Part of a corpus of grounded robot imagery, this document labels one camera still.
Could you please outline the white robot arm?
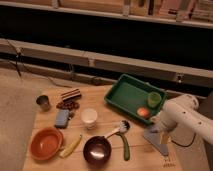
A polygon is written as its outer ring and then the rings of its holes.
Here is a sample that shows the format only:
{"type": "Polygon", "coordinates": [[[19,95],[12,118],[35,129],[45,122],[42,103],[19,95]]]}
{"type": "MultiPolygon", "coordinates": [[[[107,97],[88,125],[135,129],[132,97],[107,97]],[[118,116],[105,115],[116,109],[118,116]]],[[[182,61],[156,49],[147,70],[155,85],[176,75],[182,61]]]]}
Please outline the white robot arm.
{"type": "Polygon", "coordinates": [[[166,100],[157,115],[153,131],[172,131],[177,124],[183,124],[213,145],[213,120],[200,114],[198,107],[198,99],[191,94],[166,100]]]}

